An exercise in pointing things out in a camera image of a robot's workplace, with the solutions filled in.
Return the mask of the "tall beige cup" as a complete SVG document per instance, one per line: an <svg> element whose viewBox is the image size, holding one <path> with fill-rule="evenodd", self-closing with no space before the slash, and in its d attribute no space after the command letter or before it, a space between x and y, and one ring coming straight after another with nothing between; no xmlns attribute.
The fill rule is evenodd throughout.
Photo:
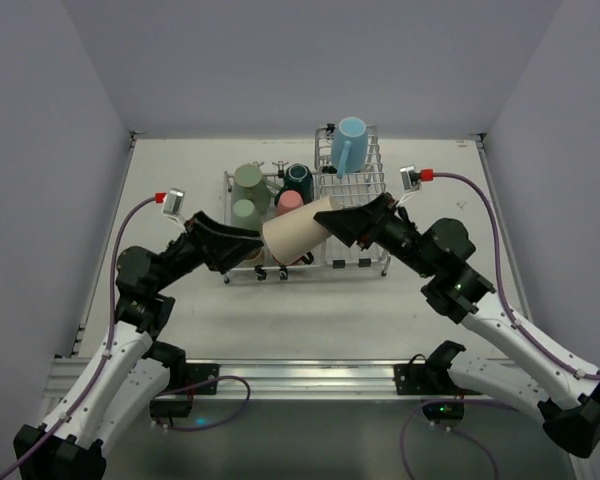
<svg viewBox="0 0 600 480"><path fill-rule="evenodd" d="M294 261L331 237L331 233L313 219L314 215L341 208L338 200L326 196L269 220L262 227L265 246L280 262Z"/></svg>

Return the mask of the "light blue mug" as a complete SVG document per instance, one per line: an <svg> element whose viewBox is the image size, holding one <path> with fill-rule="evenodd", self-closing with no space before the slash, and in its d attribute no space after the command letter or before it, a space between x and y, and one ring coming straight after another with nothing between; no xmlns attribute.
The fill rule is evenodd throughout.
<svg viewBox="0 0 600 480"><path fill-rule="evenodd" d="M331 145L331 163L340 180L345 175L358 173L366 163L368 131L363 120L346 117L335 127Z"/></svg>

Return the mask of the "cream brown cup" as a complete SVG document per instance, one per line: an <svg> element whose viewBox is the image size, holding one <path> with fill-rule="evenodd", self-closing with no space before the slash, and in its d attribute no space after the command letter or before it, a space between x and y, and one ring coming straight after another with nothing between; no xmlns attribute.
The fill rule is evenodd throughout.
<svg viewBox="0 0 600 480"><path fill-rule="evenodd" d="M257 265L263 265L266 260L266 252L264 249L260 249L254 256L248 258L242 262L246 267L254 267Z"/></svg>

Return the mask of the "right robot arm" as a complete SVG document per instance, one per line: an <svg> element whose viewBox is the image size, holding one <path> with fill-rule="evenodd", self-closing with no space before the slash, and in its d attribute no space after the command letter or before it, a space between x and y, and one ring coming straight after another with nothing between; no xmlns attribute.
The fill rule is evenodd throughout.
<svg viewBox="0 0 600 480"><path fill-rule="evenodd" d="M389 194L366 205L321 211L314 219L347 246L378 244L427 284L439 315L480 336L516 365L509 370L446 341L428 358L430 378L476 391L538 421L560 448L588 458L600 441L600 367L578 357L508 306L502 292L472 268L476 247L457 219L419 232Z"/></svg>

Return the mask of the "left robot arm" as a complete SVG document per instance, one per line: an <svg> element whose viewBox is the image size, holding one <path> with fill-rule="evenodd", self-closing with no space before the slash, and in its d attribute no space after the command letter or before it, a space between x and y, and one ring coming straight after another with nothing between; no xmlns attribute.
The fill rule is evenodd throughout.
<svg viewBox="0 0 600 480"><path fill-rule="evenodd" d="M116 249L106 333L41 424L17 433L21 477L102 478L115 442L150 402L168 387L187 389L185 352L158 339L175 304L163 290L200 266L225 274L262 245L259 232L198 212L161 253L140 246Z"/></svg>

